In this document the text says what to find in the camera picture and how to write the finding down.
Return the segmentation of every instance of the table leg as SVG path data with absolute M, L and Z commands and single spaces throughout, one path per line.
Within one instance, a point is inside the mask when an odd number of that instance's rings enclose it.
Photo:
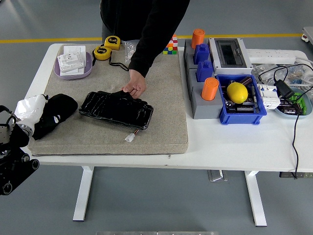
M 89 191 L 93 175 L 93 166 L 82 166 L 84 169 L 80 183 L 73 221 L 84 221 L 88 203 Z
M 255 226 L 267 226 L 258 182 L 255 176 L 257 173 L 257 171 L 245 171 L 246 184 L 248 186 Z

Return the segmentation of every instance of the beige felt mat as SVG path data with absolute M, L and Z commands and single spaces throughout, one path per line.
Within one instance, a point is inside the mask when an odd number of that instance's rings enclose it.
M 91 52 L 97 45 L 86 45 Z M 112 62 L 125 63 L 124 47 L 113 51 Z M 114 93 L 127 84 L 129 73 L 109 61 L 96 61 L 90 75 L 79 80 L 63 80 L 52 71 L 45 94 L 62 93 L 74 98 L 78 107 L 92 91 Z M 146 76 L 147 90 L 140 97 L 154 108 L 145 131 L 128 143 L 124 139 L 134 129 L 79 114 L 78 109 L 41 140 L 30 140 L 33 155 L 88 154 L 175 154 L 188 147 L 178 55 L 160 54 Z

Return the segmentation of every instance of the power strip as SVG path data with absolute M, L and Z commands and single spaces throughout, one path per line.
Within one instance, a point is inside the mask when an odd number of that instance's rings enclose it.
M 295 55 L 285 50 L 247 49 L 252 64 L 293 65 Z

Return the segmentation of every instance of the gray floor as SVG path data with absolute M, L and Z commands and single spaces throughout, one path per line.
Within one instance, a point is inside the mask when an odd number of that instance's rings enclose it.
M 99 2 L 2 0 L 0 40 L 101 37 Z M 312 9 L 311 0 L 191 0 L 177 34 L 191 35 L 194 28 L 203 28 L 206 34 L 302 33 L 302 27 L 313 24 Z M 15 109 L 53 43 L 0 43 L 0 104 Z M 313 59 L 313 46 L 299 37 L 245 38 L 244 43 L 247 48 L 300 50 Z M 0 115 L 0 121 L 6 118 Z M 210 183 L 205 170 L 96 167 L 85 222 L 73 222 L 81 174 L 77 166 L 40 166 L 11 195 L 0 197 L 0 235 L 313 234 L 310 179 L 258 173 L 268 226 L 255 227 L 240 171 L 228 172 L 226 183 Z

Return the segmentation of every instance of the yellow tape measure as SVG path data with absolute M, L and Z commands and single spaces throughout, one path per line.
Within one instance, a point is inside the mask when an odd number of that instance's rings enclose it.
M 108 48 L 106 46 L 98 46 L 96 49 L 93 51 L 94 56 L 98 60 L 107 60 L 111 56 L 112 49 Z
M 116 36 L 109 36 L 104 41 L 104 46 L 111 48 L 112 50 L 119 50 L 119 46 L 121 45 L 121 40 Z

